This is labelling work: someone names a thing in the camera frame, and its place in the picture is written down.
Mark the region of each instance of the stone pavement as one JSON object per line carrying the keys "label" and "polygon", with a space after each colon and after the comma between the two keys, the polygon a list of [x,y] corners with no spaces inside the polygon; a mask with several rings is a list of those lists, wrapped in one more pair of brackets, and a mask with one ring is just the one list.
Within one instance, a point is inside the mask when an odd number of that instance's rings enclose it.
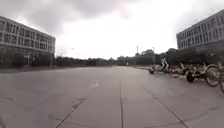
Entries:
{"label": "stone pavement", "polygon": [[223,128],[224,96],[203,81],[131,67],[0,74],[7,128]]}

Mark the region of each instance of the building facade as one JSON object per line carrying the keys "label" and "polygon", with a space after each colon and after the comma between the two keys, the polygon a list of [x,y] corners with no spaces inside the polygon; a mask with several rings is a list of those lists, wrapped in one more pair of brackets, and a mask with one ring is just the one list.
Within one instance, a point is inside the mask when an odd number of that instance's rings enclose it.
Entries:
{"label": "building facade", "polygon": [[179,50],[224,50],[224,10],[178,33],[176,37]]}
{"label": "building facade", "polygon": [[14,53],[26,56],[45,54],[54,56],[55,38],[22,25],[5,17],[0,17],[0,63],[10,63]]}

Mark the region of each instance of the person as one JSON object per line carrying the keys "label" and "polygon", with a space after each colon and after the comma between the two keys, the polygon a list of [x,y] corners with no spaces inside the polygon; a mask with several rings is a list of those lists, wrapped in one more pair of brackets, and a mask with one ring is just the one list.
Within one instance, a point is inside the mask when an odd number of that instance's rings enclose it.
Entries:
{"label": "person", "polygon": [[162,63],[162,67],[161,67],[160,70],[161,70],[161,71],[162,71],[162,70],[167,70],[168,67],[169,67],[169,64],[167,63],[166,58],[161,59],[161,63]]}

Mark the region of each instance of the pavement joint line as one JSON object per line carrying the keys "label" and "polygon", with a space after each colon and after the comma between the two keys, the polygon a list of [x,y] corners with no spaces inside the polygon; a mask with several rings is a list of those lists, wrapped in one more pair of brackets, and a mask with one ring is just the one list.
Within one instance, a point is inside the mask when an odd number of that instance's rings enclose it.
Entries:
{"label": "pavement joint line", "polygon": [[198,116],[192,117],[190,119],[183,120],[183,122],[192,121],[192,120],[196,120],[196,119],[202,118],[202,117],[208,115],[209,112],[217,111],[217,110],[220,110],[220,109],[223,109],[223,107],[211,108],[208,111],[206,111],[206,112],[204,112],[204,113],[202,113],[202,114],[200,114]]}
{"label": "pavement joint line", "polygon": [[56,128],[58,128],[75,110],[77,110],[77,108],[85,101],[86,99],[83,99],[82,101],[80,101],[79,104],[76,105],[76,107],[72,107],[72,111],[70,113],[68,113],[64,119],[61,120],[61,122],[56,126]]}
{"label": "pavement joint line", "polygon": [[145,128],[160,128],[160,127],[170,126],[170,125],[174,125],[174,124],[181,124],[181,122],[175,122],[175,123],[169,123],[169,124],[158,125],[158,126],[153,126],[153,127],[145,127]]}
{"label": "pavement joint line", "polygon": [[100,87],[100,86],[97,86],[96,88],[94,88],[87,96],[86,96],[86,98],[79,98],[79,99],[77,99],[78,101],[79,101],[79,104],[78,105],[73,105],[72,106],[72,111],[69,113],[69,114],[67,114],[66,115],[66,117],[63,119],[63,120],[61,120],[61,122],[56,126],[56,128],[58,128],[63,122],[66,122],[65,120],[74,112],[74,111],[76,111],[77,109],[78,109],[78,107],[92,94],[92,92],[95,90],[95,89],[97,89],[98,87]]}
{"label": "pavement joint line", "polygon": [[144,88],[149,94],[151,94],[155,100],[157,100],[162,106],[164,106],[168,111],[170,111],[186,128],[189,128],[187,124],[183,120],[181,120],[169,107],[164,105],[159,98],[157,98],[152,92],[150,92],[148,89]]}
{"label": "pavement joint line", "polygon": [[124,128],[124,107],[123,107],[123,100],[121,94],[121,80],[119,80],[119,88],[120,88],[120,106],[121,106],[121,128]]}
{"label": "pavement joint line", "polygon": [[72,123],[72,122],[67,122],[67,121],[64,121],[64,122],[67,123],[67,124],[73,124],[73,125],[83,126],[83,127],[86,127],[86,128],[97,128],[97,127],[83,125],[83,124],[78,124],[78,123]]}

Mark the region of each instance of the overcast sky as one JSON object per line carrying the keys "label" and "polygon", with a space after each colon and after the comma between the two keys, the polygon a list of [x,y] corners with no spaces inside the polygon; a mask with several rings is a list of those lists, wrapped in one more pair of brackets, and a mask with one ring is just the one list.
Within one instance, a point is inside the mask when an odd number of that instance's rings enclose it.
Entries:
{"label": "overcast sky", "polygon": [[223,0],[0,0],[0,15],[56,37],[56,55],[133,56],[176,48],[176,33],[224,9]]}

